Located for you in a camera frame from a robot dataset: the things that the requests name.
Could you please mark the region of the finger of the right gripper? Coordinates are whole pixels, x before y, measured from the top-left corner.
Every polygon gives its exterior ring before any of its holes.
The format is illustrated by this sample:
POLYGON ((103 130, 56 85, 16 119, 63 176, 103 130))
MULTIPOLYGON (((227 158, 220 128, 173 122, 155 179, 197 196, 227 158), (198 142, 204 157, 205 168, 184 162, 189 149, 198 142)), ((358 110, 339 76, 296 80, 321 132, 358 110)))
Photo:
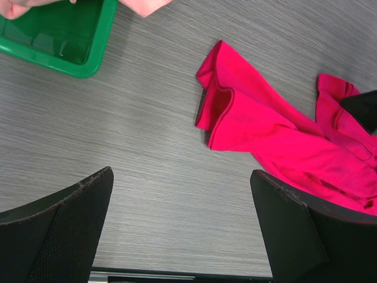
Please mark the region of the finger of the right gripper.
POLYGON ((376 90, 344 98, 340 106, 346 110, 367 133, 376 133, 377 127, 376 90))

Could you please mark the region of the magenta t shirt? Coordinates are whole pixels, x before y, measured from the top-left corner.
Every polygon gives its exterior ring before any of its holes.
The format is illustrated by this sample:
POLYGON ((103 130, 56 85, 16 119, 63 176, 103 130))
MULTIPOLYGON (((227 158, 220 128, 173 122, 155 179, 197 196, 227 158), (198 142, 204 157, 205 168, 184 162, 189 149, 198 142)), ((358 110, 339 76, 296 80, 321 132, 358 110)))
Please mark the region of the magenta t shirt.
POLYGON ((248 152, 295 188, 376 215, 376 137, 340 106, 359 94, 353 84, 320 74, 310 119, 225 41, 213 47, 196 77, 206 94, 196 126, 210 133, 210 149, 248 152))

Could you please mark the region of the salmon pink t shirt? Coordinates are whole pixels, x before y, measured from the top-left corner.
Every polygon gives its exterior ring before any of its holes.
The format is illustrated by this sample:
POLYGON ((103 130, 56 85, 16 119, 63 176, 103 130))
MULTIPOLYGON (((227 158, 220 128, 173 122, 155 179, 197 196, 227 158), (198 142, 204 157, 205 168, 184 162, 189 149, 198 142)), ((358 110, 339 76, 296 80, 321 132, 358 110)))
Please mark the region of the salmon pink t shirt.
MULTIPOLYGON (((1 0, 1 16, 17 19, 36 6, 44 6, 60 0, 1 0)), ((170 0, 120 0, 139 16, 145 18, 158 9, 168 5, 170 0)))

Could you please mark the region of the green plastic bin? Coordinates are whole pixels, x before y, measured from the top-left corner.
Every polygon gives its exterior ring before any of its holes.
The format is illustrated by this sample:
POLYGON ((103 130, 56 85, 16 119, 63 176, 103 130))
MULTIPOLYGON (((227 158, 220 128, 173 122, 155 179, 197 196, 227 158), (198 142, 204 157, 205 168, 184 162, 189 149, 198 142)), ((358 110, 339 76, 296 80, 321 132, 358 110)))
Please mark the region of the green plastic bin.
POLYGON ((54 2, 1 18, 1 52, 76 78, 101 66, 117 1, 54 2))

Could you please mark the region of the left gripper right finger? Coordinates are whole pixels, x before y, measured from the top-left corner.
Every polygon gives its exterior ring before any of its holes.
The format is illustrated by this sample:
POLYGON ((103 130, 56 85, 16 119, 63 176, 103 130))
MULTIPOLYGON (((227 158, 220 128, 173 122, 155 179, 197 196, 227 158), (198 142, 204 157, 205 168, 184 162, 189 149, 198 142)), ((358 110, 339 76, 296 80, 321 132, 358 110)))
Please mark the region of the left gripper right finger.
POLYGON ((274 282, 376 282, 376 216, 262 170, 250 186, 274 282))

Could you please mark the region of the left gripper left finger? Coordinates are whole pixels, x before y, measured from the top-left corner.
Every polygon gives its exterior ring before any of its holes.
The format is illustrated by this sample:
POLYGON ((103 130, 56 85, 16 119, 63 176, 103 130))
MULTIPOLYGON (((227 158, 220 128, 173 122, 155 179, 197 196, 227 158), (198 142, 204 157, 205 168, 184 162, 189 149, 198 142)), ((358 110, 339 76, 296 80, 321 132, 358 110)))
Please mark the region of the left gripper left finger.
POLYGON ((1 212, 1 282, 88 282, 113 184, 105 167, 1 212))

